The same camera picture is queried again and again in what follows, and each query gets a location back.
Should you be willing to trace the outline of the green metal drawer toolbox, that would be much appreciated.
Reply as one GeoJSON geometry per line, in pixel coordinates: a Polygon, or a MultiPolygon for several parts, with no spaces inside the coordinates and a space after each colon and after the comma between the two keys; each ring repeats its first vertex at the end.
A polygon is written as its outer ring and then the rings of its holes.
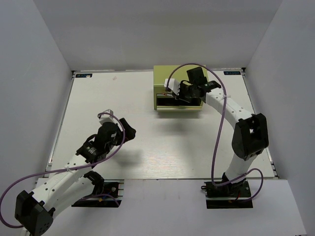
{"type": "Polygon", "coordinates": [[[168,112],[168,111],[201,111],[203,106],[203,101],[200,105],[190,105],[181,100],[176,100],[174,97],[158,96],[159,93],[168,93],[165,91],[164,81],[168,79],[172,71],[175,70],[176,65],[155,65],[154,66],[154,109],[158,112],[168,112]]]}

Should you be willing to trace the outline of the red refill pen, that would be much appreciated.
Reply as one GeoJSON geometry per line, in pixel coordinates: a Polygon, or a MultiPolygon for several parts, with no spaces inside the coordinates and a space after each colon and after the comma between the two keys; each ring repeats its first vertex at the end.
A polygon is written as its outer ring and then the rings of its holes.
{"type": "Polygon", "coordinates": [[[158,96],[166,96],[166,97],[174,97],[173,94],[168,94],[168,93],[159,93],[157,94],[158,96]]]}

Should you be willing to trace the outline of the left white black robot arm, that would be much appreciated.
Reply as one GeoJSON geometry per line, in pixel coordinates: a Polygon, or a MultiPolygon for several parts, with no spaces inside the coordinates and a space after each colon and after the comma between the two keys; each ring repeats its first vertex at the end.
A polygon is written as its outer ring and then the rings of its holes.
{"type": "Polygon", "coordinates": [[[32,236],[43,235],[64,209],[87,196],[107,194],[104,179],[93,164],[104,160],[114,146],[135,138],[136,130],[124,118],[100,120],[101,127],[91,135],[57,173],[31,192],[22,191],[16,200],[15,218],[32,236]]]}

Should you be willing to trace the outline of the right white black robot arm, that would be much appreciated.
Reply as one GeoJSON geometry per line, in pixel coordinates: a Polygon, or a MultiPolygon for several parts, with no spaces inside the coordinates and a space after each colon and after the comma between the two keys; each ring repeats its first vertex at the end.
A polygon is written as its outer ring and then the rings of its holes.
{"type": "Polygon", "coordinates": [[[229,97],[223,81],[213,70],[198,63],[194,66],[187,71],[188,84],[178,82],[170,75],[164,86],[176,99],[189,102],[198,98],[221,114],[215,148],[219,146],[224,121],[232,126],[234,154],[219,186],[222,186],[226,195],[234,196],[240,190],[239,183],[253,171],[250,166],[254,159],[269,146],[267,119],[262,113],[253,114],[247,111],[229,97]],[[216,80],[208,81],[203,73],[205,69],[216,80]]]}

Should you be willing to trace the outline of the right corner label sticker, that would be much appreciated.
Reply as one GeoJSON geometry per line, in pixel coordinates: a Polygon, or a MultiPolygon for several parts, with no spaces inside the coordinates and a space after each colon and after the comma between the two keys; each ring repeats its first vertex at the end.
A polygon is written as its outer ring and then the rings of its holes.
{"type": "Polygon", "coordinates": [[[224,75],[241,75],[240,71],[224,71],[224,75]]]}

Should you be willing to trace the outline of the corner label sticker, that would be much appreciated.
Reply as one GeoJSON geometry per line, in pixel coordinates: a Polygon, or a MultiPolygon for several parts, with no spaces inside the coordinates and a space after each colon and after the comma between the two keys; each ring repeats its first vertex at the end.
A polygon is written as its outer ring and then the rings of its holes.
{"type": "Polygon", "coordinates": [[[224,71],[224,75],[241,75],[240,71],[224,71]]]}
{"type": "Polygon", "coordinates": [[[88,73],[88,74],[76,74],[76,78],[91,78],[93,75],[88,73]]]}

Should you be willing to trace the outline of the left corner label sticker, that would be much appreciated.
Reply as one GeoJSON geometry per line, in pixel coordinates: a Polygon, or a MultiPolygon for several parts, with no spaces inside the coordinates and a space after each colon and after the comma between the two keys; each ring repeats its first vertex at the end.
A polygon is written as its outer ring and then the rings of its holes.
{"type": "Polygon", "coordinates": [[[76,78],[91,78],[93,75],[88,73],[88,74],[76,74],[76,78]]]}

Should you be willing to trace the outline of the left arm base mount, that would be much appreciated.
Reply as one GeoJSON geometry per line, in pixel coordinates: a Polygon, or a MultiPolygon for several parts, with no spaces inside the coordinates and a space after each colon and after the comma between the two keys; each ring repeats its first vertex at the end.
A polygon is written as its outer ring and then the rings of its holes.
{"type": "Polygon", "coordinates": [[[72,204],[72,207],[118,208],[123,199],[124,180],[105,180],[102,188],[93,190],[72,204]]]}

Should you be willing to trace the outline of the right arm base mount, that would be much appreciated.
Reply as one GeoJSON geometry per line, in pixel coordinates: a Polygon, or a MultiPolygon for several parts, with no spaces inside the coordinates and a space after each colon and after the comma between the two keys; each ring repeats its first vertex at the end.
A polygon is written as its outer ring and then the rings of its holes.
{"type": "Polygon", "coordinates": [[[211,182],[204,182],[201,190],[206,195],[207,209],[246,209],[253,208],[251,190],[248,181],[215,187],[211,182]]]}

